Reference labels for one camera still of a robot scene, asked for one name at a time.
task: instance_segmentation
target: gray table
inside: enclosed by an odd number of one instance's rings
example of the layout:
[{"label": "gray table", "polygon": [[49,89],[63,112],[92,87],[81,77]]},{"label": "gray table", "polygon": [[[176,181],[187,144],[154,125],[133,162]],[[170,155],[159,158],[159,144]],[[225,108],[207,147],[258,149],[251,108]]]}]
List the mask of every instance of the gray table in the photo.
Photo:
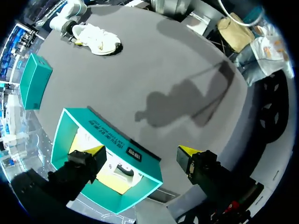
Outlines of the gray table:
[{"label": "gray table", "polygon": [[36,116],[53,140],[64,107],[92,107],[162,159],[164,189],[185,193],[191,184],[177,146],[222,152],[246,97],[243,77],[176,21],[132,7],[90,10],[87,22],[117,34],[123,51],[96,56],[51,32],[38,54],[54,71]]}]

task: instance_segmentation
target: teal box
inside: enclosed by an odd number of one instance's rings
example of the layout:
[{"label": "teal box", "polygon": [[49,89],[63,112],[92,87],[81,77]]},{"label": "teal box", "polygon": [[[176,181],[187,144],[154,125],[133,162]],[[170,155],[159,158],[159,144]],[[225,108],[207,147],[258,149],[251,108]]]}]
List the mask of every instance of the teal box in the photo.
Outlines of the teal box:
[{"label": "teal box", "polygon": [[38,110],[43,92],[53,69],[42,57],[31,54],[20,82],[20,91],[25,110]]},{"label": "teal box", "polygon": [[83,127],[102,145],[105,145],[107,151],[123,159],[143,175],[141,181],[123,195],[95,180],[93,184],[87,184],[82,190],[82,194],[90,200],[118,214],[137,204],[162,185],[159,159],[116,132],[88,108],[63,109],[51,155],[51,163],[56,169],[61,168],[67,161],[68,152],[79,127]]}]

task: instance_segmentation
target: white cable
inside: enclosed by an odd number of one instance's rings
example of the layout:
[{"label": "white cable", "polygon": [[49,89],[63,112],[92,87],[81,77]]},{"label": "white cable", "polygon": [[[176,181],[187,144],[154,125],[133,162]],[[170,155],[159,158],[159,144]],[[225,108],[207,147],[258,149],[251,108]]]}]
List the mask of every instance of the white cable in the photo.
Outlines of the white cable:
[{"label": "white cable", "polygon": [[219,5],[221,6],[222,10],[225,12],[225,14],[231,19],[233,20],[235,23],[239,24],[240,26],[244,26],[244,27],[252,27],[254,25],[256,25],[257,23],[260,22],[260,20],[262,19],[263,17],[263,14],[264,14],[264,9],[262,9],[262,12],[260,13],[260,15],[258,16],[258,18],[256,20],[254,20],[252,23],[242,23],[242,22],[239,22],[238,20],[235,20],[229,13],[228,11],[225,9],[223,3],[221,0],[218,0],[218,3]]}]

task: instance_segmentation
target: open box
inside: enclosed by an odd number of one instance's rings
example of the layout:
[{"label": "open box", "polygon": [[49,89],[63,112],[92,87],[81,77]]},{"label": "open box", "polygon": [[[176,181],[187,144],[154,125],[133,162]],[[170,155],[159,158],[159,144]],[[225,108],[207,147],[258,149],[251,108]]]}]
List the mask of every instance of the open box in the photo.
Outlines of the open box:
[{"label": "open box", "polygon": [[95,180],[93,184],[87,184],[82,190],[82,194],[90,200],[113,213],[120,213],[137,204],[162,185],[159,159],[116,132],[88,108],[63,109],[51,155],[51,163],[56,169],[62,167],[67,161],[78,128],[85,129],[106,147],[107,152],[121,158],[143,175],[142,179],[123,195]]}]

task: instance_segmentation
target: white sneaker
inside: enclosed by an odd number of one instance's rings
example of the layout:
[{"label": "white sneaker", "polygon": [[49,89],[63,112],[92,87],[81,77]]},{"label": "white sneaker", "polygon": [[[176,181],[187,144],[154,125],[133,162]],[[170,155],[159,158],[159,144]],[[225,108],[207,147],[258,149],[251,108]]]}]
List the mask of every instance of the white sneaker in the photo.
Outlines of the white sneaker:
[{"label": "white sneaker", "polygon": [[68,3],[62,8],[59,13],[64,18],[73,16],[81,16],[87,11],[87,5],[81,0],[68,0]]},{"label": "white sneaker", "polygon": [[75,25],[72,28],[75,44],[88,46],[95,55],[109,55],[121,46],[121,41],[117,35],[109,33],[92,24]]}]

